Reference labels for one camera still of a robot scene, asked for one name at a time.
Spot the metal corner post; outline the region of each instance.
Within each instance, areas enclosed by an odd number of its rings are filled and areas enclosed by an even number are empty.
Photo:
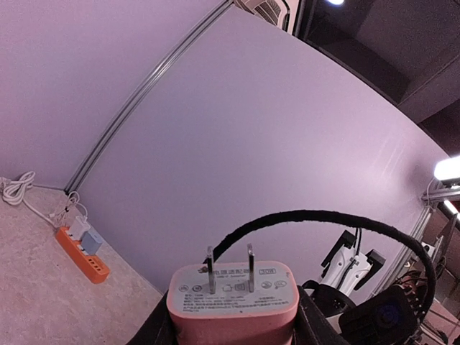
[[[109,142],[120,130],[123,123],[133,114],[136,107],[142,102],[146,95],[152,90],[155,84],[163,77],[170,67],[184,54],[184,52],[232,5],[232,0],[222,1],[215,9],[206,15],[192,30],[180,41],[149,73],[140,83],[133,94],[128,98],[116,116],[110,121],[109,125],[100,136],[96,145],[80,164],[77,171],[65,186],[64,191],[69,193],[77,190],[93,166],[96,164],[102,152],[106,149]]]

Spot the ceiling light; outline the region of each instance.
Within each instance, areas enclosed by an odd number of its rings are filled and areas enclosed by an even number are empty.
[[[327,0],[327,2],[330,2],[333,5],[342,5],[344,3],[344,0]]]
[[[460,156],[442,160],[436,164],[434,177],[440,181],[460,179]]]
[[[447,209],[450,212],[452,212],[452,214],[457,214],[458,213],[456,207],[454,205],[452,205],[452,203],[449,200],[444,201],[444,205],[445,205],[445,207],[447,207]]]

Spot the white device with vent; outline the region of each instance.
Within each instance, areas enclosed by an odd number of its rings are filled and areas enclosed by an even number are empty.
[[[299,0],[234,0],[246,12],[293,34]]]

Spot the orange power strip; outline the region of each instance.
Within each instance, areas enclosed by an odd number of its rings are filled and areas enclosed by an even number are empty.
[[[67,235],[69,228],[63,226],[57,230],[56,239],[69,257],[77,264],[78,268],[94,284],[100,284],[109,276],[109,268],[97,255],[84,255],[78,248],[81,241],[75,241]]]

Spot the white plug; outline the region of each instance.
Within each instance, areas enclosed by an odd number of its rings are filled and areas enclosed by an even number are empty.
[[[83,233],[91,228],[91,225],[86,221],[85,216],[76,216],[72,226],[68,229],[68,235],[75,241],[81,240]]]

